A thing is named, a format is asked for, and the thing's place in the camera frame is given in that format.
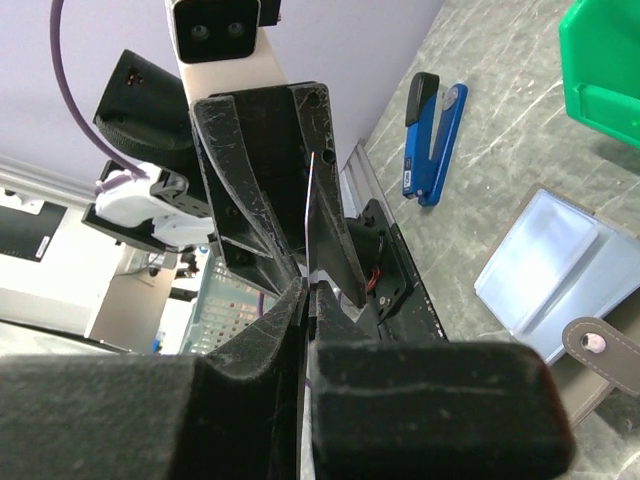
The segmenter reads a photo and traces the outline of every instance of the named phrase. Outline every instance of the black bracket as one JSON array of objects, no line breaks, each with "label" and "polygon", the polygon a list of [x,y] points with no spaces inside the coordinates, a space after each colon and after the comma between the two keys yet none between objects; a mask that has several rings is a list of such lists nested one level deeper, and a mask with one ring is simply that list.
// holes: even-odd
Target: black bracket
[{"label": "black bracket", "polygon": [[192,105],[196,152],[229,271],[281,294],[305,258],[304,206],[318,157],[319,267],[356,305],[365,279],[344,218],[329,93],[306,82],[214,95]]},{"label": "black bracket", "polygon": [[[447,337],[431,298],[424,287],[411,253],[397,224],[389,225],[380,203],[372,199],[357,219],[379,235],[381,247],[378,258],[363,270],[373,276],[379,269],[379,278],[367,296],[367,308],[358,325],[373,338],[382,340],[440,340]],[[372,241],[357,242],[356,251],[361,259],[371,258]]]}]

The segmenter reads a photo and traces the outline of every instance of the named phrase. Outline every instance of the purple cable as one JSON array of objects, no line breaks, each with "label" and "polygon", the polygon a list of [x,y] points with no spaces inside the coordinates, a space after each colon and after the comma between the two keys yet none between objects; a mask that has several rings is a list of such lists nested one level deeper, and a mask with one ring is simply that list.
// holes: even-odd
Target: purple cable
[{"label": "purple cable", "polygon": [[264,293],[258,294],[258,318],[264,315]]},{"label": "purple cable", "polygon": [[[78,105],[73,99],[67,77],[64,73],[64,65],[62,63],[62,47],[60,45],[60,24],[62,23],[62,6],[64,0],[52,0],[51,1],[51,15],[49,17],[49,44],[51,47],[51,61],[53,62],[53,71],[56,75],[56,81],[58,82],[58,88],[62,94],[69,113],[80,127],[80,130],[87,136],[91,142],[100,149],[105,155],[111,158],[114,162],[120,165],[122,168],[129,170],[134,177],[146,178],[147,174],[144,170],[137,167],[128,160],[125,160],[122,156],[109,148],[98,135],[91,129],[89,124],[85,121],[78,109]],[[108,190],[110,188],[122,185],[127,181],[127,178],[116,177],[112,180],[104,182],[98,191]]]}]

